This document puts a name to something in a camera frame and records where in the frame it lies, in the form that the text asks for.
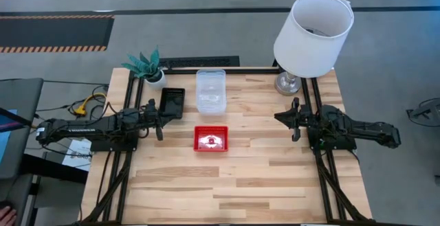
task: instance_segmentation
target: person's hand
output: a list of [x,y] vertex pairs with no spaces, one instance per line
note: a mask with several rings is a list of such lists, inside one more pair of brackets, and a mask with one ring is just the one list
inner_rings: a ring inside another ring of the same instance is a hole
[[0,210],[0,226],[13,226],[17,219],[17,211],[11,210],[11,207],[6,206]]

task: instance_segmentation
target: lamp base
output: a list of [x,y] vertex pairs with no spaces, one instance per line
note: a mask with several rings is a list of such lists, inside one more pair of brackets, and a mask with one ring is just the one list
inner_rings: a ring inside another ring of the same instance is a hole
[[294,95],[301,88],[301,80],[287,71],[276,77],[275,89],[281,95]]

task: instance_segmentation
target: floor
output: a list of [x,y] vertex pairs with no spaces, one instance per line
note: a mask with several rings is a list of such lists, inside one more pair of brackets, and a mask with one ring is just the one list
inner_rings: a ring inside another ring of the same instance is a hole
[[[147,10],[171,8],[289,7],[295,0],[0,0],[0,12]],[[440,0],[349,0],[353,7],[433,6]],[[242,66],[268,66],[285,13],[117,16],[105,52],[0,54],[0,78],[106,83],[126,54],[163,57],[239,55]],[[408,121],[406,109],[439,97],[440,11],[356,12],[335,66],[347,113],[399,128],[402,145],[390,150],[358,141],[358,155],[373,216],[378,221],[438,225],[440,131]],[[45,83],[39,108],[68,104],[94,86]],[[64,112],[43,117],[66,117]],[[29,142],[30,148],[36,143]],[[40,155],[40,150],[28,150]],[[38,213],[37,225],[69,223],[78,204]]]

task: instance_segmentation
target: white lamp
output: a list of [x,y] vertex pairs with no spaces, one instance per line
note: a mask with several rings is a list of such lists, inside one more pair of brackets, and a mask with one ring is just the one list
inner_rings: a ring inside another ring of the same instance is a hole
[[329,72],[338,59],[354,14],[346,0],[296,0],[275,40],[274,54],[281,73],[275,87],[293,95],[301,78],[315,78]]

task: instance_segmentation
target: wooden tabletop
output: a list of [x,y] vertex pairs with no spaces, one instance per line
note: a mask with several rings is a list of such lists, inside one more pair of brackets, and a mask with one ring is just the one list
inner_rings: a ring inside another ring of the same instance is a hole
[[[107,100],[117,111],[124,104],[128,76],[126,69],[113,70]],[[196,107],[196,75],[167,75],[167,87],[186,90],[184,116],[164,127],[164,141],[156,140],[155,131],[139,139],[131,162],[123,223],[325,222],[318,172],[306,130],[302,129],[298,142],[292,142],[292,132],[274,119],[274,113],[289,109],[293,100],[275,90],[275,77],[227,75],[226,114],[204,117]],[[318,84],[322,103],[344,110],[335,72],[318,78]],[[309,91],[315,106],[310,81]],[[160,91],[145,84],[142,104],[154,98],[158,107],[160,95]],[[304,103],[302,90],[295,96]],[[194,152],[193,131],[199,125],[228,126],[229,151]],[[347,151],[333,153],[341,188],[363,215],[371,217],[358,162]],[[82,199],[84,215],[95,206],[106,156],[106,152],[93,156]],[[103,191],[107,190],[112,160]],[[329,191],[333,216],[337,218],[334,195]],[[116,217],[118,196],[117,191],[110,218]]]

